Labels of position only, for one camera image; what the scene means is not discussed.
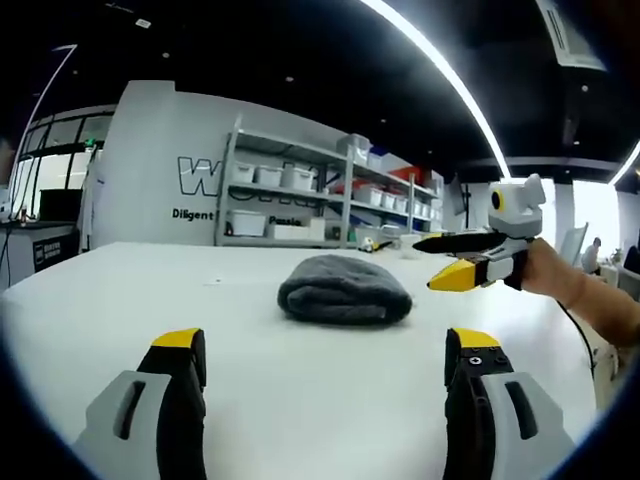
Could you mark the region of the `person's right hand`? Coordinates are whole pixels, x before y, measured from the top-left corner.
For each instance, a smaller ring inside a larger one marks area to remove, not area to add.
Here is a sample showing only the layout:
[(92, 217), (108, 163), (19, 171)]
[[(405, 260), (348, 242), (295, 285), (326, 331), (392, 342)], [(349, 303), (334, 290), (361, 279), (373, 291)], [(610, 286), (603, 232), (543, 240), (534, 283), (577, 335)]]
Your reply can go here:
[(522, 288), (548, 296), (568, 306), (576, 293), (579, 278), (575, 269), (543, 239), (533, 240), (528, 247), (522, 275)]

